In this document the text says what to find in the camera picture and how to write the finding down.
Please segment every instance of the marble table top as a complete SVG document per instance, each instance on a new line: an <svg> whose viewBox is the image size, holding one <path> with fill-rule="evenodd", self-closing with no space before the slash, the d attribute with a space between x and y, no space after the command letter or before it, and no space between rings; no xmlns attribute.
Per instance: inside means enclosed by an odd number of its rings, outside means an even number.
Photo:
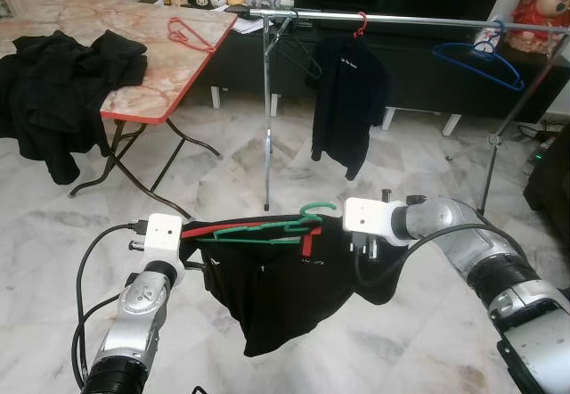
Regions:
<svg viewBox="0 0 570 394"><path fill-rule="evenodd" d="M56 29L82 45L90 45L106 29L145 44L149 66L142 84L112 91L101 115L158 124L170 116L213 54L169 40L171 17L181 18L216 49L236 21L236 15L227 12L115 0L50 0L0 22L0 57L15 52L12 41L17 37L51 35ZM184 34L190 43L203 46L190 33Z"/></svg>

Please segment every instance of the red statue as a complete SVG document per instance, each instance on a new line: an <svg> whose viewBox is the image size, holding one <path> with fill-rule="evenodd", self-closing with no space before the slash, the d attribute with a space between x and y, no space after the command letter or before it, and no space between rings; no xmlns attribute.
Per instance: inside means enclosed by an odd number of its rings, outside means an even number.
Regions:
<svg viewBox="0 0 570 394"><path fill-rule="evenodd" d="M513 12L513 22L536 24L540 26L570 26L570 0L520 0ZM552 35L550 46L557 42ZM548 33L544 31L510 31L506 42L519 51L526 53L547 53L549 50Z"/></svg>

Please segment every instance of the metal clothes rack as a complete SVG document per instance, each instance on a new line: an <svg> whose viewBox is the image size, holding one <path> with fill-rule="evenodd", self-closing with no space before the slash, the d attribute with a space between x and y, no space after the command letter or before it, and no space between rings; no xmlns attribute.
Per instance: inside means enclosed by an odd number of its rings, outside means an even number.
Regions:
<svg viewBox="0 0 570 394"><path fill-rule="evenodd" d="M269 192L270 192L270 169L271 169L271 91L270 91L270 70L269 70L269 56L275 45L281 38L283 32L293 19L304 20L333 20L333 21L362 21L362 15L359 13L336 13L336 12L300 12L300 11L277 11L271 9L251 9L249 14L263 19L264 31L264 91L265 91L265 211L269 210ZM271 18L284 18L285 21L271 40L269 20ZM517 103L510 111L509 115L496 133L492 135L493 144L491 156L487 164L487 173L484 187L481 192L481 197L477 209L481 214L485 212L485 204L487 194L489 193L489 186L491 184L491 177L493 176L494 162L497 156L497 151L501 145L501 135L507 129L509 123L523 110L526 102L534 94L534 91L539 87L541 82L546 78L550 69L556 63L558 57L564 52L568 42L570 41L570 28L564 27L547 27L535 26L532 24L516 24L505 23L503 25L497 22L489 21L467 21L467 20L449 20L443 18L421 18L421 17L400 17L392 15L366 15L368 22L385 22L392 24L416 24L416 25L429 25L429 26L442 26L442 27L465 27L470 29L504 29L506 30L528 30L528 31L545 31L551 34L564 35L557 42L551 53L548 54L544 67L536 76L533 82L526 87ZM447 160L452 160L453 157L447 157Z"/></svg>

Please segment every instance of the shirt logo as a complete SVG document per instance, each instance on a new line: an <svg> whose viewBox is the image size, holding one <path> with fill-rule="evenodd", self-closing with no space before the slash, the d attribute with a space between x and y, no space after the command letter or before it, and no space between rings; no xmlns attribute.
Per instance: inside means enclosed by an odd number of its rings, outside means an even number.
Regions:
<svg viewBox="0 0 570 394"><path fill-rule="evenodd" d="M352 64L349 60L347 60L346 58L342 58L340 57L340 60L346 64L347 66L352 67L353 69L358 69L354 64Z"/></svg>

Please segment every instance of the black clothing pile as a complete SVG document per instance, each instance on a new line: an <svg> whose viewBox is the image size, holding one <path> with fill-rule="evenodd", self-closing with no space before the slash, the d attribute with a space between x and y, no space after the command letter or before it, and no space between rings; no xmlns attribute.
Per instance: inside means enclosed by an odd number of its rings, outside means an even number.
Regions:
<svg viewBox="0 0 570 394"><path fill-rule="evenodd" d="M322 233L313 238L309 259L302 258L301 246L297 244L182 240L180 258L185 261L196 249L201 250L206 264L206 289L240 322L247 340L244 355L253 357L271 352L286 341L310 332L354 292L375 305L388 302L394 295L402 266L387 274L383 283L362 287L355 279L354 254L349 250L351 234L343 231L342 218L321 217ZM298 219L298 215L229 220L216 225L260 219L289 221ZM184 226L184 231L211 225L192 222ZM272 239L275 234L275 230L268 228L248 233L247 238ZM382 260L374 263L362 259L362 277L371 279L385 273L402 254L402 247L379 242Z"/></svg>
<svg viewBox="0 0 570 394"><path fill-rule="evenodd" d="M0 137L68 185L79 175L70 152L109 153L99 110L111 90L143 82L146 46L109 30L90 47L59 30L13 43L16 54L0 60Z"/></svg>
<svg viewBox="0 0 570 394"><path fill-rule="evenodd" d="M322 73L306 77L317 90L313 122L313 160L322 152L347 168L354 180L368 151L370 126L386 112L388 75L364 37L330 37L314 49Z"/></svg>

